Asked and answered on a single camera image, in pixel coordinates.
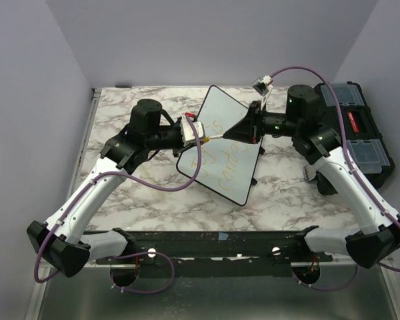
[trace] whiteboard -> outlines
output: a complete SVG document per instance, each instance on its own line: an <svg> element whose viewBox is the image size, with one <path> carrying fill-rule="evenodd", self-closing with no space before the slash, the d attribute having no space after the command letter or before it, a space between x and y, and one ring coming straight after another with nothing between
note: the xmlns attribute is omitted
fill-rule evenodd
<svg viewBox="0 0 400 320"><path fill-rule="evenodd" d="M198 115L206 136L221 135L246 116L247 108L216 86L207 92ZM226 139L202 145L201 170L196 181L238 205L245 205L251 188L261 144L250 145ZM178 172L192 177L197 166L197 148L184 152Z"/></svg>

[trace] metal floor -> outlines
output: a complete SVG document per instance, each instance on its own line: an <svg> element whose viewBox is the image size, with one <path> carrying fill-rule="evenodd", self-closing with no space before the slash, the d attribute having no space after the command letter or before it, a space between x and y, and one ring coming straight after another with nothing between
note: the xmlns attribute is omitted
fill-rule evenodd
<svg viewBox="0 0 400 320"><path fill-rule="evenodd" d="M321 286L336 286L353 275L352 265L324 265ZM142 279L139 289L167 279ZM111 289L108 268L85 268L74 278L57 276L46 288L39 319L397 319L382 271L362 269L346 290L313 291L292 278L179 278L156 295Z"/></svg>

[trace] screw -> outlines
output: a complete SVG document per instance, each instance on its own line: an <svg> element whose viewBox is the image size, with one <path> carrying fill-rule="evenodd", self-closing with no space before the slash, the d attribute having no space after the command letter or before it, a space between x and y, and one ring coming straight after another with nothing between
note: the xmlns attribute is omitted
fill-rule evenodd
<svg viewBox="0 0 400 320"><path fill-rule="evenodd" d="M271 250L271 252L272 252L273 255L280 255L280 254L281 254L281 250L280 250L280 248L278 248L278 247L274 247L274 248Z"/></svg>

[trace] toolbox lid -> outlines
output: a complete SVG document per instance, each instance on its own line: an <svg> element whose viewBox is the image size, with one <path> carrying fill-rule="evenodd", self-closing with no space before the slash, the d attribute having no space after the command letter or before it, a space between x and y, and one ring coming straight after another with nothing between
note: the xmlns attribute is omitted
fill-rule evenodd
<svg viewBox="0 0 400 320"><path fill-rule="evenodd" d="M336 93L340 105L346 107L350 105L365 105L357 86L347 83L332 83L331 86ZM325 98L326 106L334 107L335 102L329 89L325 85L321 86L321 92Z"/></svg>
<svg viewBox="0 0 400 320"><path fill-rule="evenodd" d="M389 165L382 143L378 139L347 140L347 147L363 173L381 173L382 166Z"/></svg>

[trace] black toolbox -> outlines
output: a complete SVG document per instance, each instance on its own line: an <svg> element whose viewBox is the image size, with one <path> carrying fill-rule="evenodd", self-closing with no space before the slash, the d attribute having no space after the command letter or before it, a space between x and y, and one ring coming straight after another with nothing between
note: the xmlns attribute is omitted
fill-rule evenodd
<svg viewBox="0 0 400 320"><path fill-rule="evenodd" d="M373 120L371 109L366 103L361 87L353 82L331 84L331 86L342 108L350 155L361 172L378 189L394 171L395 165L385 147L382 134ZM341 134L335 102L329 89L320 83L314 87L314 91L323 98L321 122ZM317 173L317 180L317 187L321 194L336 193L335 188L322 174Z"/></svg>

